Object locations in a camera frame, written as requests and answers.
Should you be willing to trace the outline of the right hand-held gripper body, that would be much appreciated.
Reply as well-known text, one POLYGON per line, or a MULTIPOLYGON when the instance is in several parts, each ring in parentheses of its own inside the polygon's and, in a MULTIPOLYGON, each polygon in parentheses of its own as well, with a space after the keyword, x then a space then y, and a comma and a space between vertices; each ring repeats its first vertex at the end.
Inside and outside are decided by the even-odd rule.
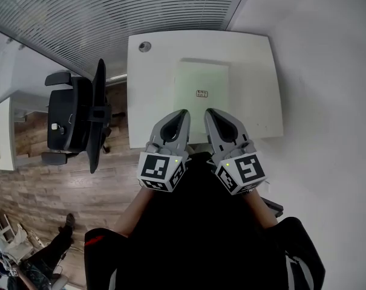
POLYGON ((230 195, 250 193, 267 179, 262 154, 247 136, 243 136, 240 143, 226 143, 216 137, 211 139, 211 147, 211 172, 230 195))

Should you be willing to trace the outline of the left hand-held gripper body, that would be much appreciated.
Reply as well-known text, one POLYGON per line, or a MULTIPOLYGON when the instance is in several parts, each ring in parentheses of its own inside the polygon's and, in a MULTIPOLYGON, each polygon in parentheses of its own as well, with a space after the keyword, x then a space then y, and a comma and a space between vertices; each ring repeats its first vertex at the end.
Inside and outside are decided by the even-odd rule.
POLYGON ((156 142, 156 137, 140 153, 137 179, 142 186, 162 192, 173 192, 186 173, 186 142, 156 142))

